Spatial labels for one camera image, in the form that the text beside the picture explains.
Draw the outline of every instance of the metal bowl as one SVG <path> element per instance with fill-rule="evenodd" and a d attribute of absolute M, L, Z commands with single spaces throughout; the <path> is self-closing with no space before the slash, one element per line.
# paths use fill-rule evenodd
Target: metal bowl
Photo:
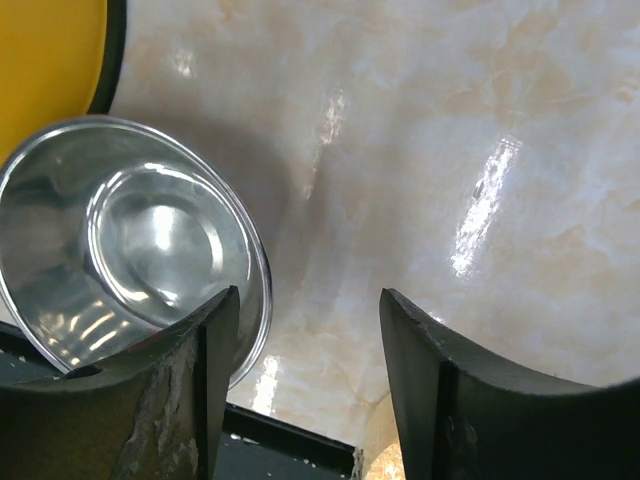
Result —
<path fill-rule="evenodd" d="M 31 137 L 0 181 L 0 292 L 25 335 L 63 372 L 180 320 L 236 285 L 231 386 L 271 321 L 256 228 L 231 188 L 172 138 L 84 117 Z"/>

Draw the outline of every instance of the yellow object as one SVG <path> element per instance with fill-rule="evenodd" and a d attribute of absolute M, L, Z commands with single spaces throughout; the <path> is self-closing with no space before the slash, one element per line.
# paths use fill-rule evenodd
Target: yellow object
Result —
<path fill-rule="evenodd" d="M 45 125 L 88 112 L 108 0 L 0 2 L 0 165 Z"/>

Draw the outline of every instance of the black rim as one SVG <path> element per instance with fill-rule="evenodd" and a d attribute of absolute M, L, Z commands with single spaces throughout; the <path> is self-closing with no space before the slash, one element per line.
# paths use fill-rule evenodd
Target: black rim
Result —
<path fill-rule="evenodd" d="M 87 113 L 109 113 L 116 94 L 127 33 L 127 0 L 108 0 L 107 35 L 104 42 L 102 70 L 93 101 Z"/>

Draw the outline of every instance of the marble surface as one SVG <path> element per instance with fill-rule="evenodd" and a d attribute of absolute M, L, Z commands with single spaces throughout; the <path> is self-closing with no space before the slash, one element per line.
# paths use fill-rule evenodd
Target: marble surface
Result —
<path fill-rule="evenodd" d="M 640 373 L 633 0 L 129 0 L 112 113 L 198 150 L 270 257 L 229 400 L 361 444 L 395 287 L 534 369 Z"/>

